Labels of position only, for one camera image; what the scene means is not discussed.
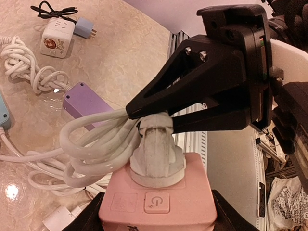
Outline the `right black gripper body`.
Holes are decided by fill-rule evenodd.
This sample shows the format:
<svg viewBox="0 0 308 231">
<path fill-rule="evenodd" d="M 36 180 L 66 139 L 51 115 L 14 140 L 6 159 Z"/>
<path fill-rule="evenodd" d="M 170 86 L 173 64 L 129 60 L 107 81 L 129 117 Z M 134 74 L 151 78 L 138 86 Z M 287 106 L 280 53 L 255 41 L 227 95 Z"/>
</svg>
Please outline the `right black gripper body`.
<svg viewBox="0 0 308 231">
<path fill-rule="evenodd" d="M 211 6 L 197 11 L 210 39 L 240 50 L 244 56 L 246 80 L 229 91 L 232 104 L 249 109 L 249 122 L 261 131 L 270 124 L 273 77 L 270 31 L 260 5 Z"/>
</svg>

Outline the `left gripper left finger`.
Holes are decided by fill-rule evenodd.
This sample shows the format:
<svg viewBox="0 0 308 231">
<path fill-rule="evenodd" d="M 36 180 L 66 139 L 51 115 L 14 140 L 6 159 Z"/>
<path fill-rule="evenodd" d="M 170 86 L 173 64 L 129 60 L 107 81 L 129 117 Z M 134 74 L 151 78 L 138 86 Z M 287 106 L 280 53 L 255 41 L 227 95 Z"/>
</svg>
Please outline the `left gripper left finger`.
<svg viewBox="0 0 308 231">
<path fill-rule="evenodd" d="M 98 214 L 104 195 L 105 193 L 98 193 L 63 231 L 104 231 Z"/>
</svg>

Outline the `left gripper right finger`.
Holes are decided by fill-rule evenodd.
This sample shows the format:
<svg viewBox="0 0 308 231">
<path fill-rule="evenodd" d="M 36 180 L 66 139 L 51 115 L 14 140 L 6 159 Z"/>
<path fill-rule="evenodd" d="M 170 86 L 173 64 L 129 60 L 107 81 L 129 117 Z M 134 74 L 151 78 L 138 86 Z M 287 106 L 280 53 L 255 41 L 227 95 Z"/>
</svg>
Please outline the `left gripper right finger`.
<svg viewBox="0 0 308 231">
<path fill-rule="evenodd" d="M 214 231 L 259 231 L 246 221 L 217 190 L 212 190 L 212 195 L 217 211 Z"/>
</svg>

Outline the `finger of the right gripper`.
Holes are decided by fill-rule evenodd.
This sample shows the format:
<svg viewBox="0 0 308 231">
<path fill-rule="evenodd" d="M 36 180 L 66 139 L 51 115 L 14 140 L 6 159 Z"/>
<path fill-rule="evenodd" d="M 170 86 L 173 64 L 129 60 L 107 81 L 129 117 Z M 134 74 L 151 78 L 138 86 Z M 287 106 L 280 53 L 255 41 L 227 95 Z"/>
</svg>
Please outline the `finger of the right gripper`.
<svg viewBox="0 0 308 231">
<path fill-rule="evenodd" d="M 172 118 L 174 133 L 242 130 L 251 123 L 250 108 L 216 106 Z"/>
<path fill-rule="evenodd" d="M 242 85 L 243 53 L 205 35 L 184 40 L 156 77 L 126 106 L 131 119 L 173 114 L 207 96 Z"/>
</svg>

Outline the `white usb charger plug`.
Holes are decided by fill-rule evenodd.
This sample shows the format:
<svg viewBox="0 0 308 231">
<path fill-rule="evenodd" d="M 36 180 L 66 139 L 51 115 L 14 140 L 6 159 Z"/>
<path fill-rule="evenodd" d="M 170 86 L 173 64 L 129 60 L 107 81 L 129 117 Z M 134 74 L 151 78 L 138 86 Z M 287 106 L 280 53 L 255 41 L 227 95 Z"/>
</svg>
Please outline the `white usb charger plug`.
<svg viewBox="0 0 308 231">
<path fill-rule="evenodd" d="M 69 211 L 62 205 L 49 214 L 43 220 L 43 224 L 49 231 L 62 231 L 71 224 L 81 212 L 82 209 L 79 206 Z"/>
</svg>

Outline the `pink socket block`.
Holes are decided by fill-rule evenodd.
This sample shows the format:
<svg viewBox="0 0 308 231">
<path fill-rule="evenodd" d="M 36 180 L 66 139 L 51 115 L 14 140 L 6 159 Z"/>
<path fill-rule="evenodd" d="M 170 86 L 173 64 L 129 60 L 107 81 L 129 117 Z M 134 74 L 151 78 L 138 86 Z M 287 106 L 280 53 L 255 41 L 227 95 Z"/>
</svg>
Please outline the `pink socket block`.
<svg viewBox="0 0 308 231">
<path fill-rule="evenodd" d="M 129 164 L 114 172 L 99 209 L 105 231 L 212 231 L 217 212 L 201 156 L 185 153 L 184 178 L 161 189 L 142 187 Z"/>
</svg>

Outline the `white power strip cable plug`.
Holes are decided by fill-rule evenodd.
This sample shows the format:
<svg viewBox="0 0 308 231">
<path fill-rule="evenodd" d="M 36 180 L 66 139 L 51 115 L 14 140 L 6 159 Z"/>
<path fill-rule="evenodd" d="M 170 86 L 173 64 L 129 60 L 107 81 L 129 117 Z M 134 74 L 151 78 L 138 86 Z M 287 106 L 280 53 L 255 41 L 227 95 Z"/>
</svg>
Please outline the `white power strip cable plug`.
<svg viewBox="0 0 308 231">
<path fill-rule="evenodd" d="M 130 158 L 131 178 L 147 188 L 165 188 L 185 175 L 183 150 L 175 145 L 173 121 L 167 112 L 144 117 L 138 124 L 141 143 Z"/>
</svg>

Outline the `purple rectangular power block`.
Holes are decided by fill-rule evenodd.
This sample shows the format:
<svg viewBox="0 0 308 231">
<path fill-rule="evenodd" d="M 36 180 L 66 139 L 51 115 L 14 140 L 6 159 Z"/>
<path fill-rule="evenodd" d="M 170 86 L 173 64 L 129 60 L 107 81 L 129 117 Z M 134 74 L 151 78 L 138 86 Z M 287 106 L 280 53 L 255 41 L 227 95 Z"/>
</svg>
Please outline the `purple rectangular power block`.
<svg viewBox="0 0 308 231">
<path fill-rule="evenodd" d="M 77 83 L 64 95 L 62 108 L 74 119 L 113 111 L 113 108 L 84 82 Z"/>
</svg>

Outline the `light blue plug adapter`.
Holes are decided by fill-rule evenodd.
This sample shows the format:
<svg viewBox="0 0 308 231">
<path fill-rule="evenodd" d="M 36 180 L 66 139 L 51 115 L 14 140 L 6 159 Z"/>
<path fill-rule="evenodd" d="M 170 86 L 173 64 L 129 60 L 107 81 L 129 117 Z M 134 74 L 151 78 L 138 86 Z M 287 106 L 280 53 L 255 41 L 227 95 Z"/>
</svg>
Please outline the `light blue plug adapter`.
<svg viewBox="0 0 308 231">
<path fill-rule="evenodd" d="M 91 36 L 95 36 L 97 34 L 97 31 L 94 29 L 94 23 L 80 17 L 75 24 L 73 34 L 85 39 L 89 39 Z"/>
</svg>

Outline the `teal rectangular power block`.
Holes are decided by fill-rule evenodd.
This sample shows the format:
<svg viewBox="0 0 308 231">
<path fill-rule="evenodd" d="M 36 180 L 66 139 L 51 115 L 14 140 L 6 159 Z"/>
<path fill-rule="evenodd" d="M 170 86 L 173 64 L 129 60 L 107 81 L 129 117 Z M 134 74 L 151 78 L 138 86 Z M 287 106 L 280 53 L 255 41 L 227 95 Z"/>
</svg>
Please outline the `teal rectangular power block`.
<svg viewBox="0 0 308 231">
<path fill-rule="evenodd" d="M 11 127 L 11 117 L 6 105 L 5 99 L 0 93 L 0 126 L 3 127 L 4 130 L 8 130 Z"/>
</svg>

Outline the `white cube socket with sticker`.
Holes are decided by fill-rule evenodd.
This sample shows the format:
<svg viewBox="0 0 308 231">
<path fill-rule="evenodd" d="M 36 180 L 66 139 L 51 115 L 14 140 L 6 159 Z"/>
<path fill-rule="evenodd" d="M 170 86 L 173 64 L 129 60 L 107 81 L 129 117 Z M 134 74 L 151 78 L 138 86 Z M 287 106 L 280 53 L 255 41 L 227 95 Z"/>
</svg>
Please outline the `white cube socket with sticker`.
<svg viewBox="0 0 308 231">
<path fill-rule="evenodd" d="M 75 24 L 62 18 L 51 18 L 41 37 L 40 53 L 65 58 L 75 30 Z"/>
</svg>

